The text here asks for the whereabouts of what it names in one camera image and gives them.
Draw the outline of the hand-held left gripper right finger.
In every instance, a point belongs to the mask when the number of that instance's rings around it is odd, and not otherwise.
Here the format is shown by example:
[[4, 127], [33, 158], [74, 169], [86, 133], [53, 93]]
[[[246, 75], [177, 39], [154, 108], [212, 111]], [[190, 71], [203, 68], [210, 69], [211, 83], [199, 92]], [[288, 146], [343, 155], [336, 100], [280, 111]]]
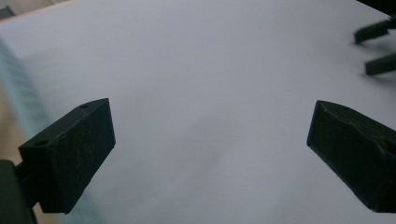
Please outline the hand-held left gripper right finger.
[[344, 105], [318, 101], [306, 144], [368, 209], [396, 214], [396, 131]]

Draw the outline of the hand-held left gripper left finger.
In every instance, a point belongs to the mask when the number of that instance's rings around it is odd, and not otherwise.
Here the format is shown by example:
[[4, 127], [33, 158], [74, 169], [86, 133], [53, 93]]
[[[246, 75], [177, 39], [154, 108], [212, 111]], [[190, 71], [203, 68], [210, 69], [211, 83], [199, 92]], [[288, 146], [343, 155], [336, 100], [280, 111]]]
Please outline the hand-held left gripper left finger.
[[30, 206], [69, 213], [114, 148], [109, 100], [79, 105], [19, 147], [18, 173]]

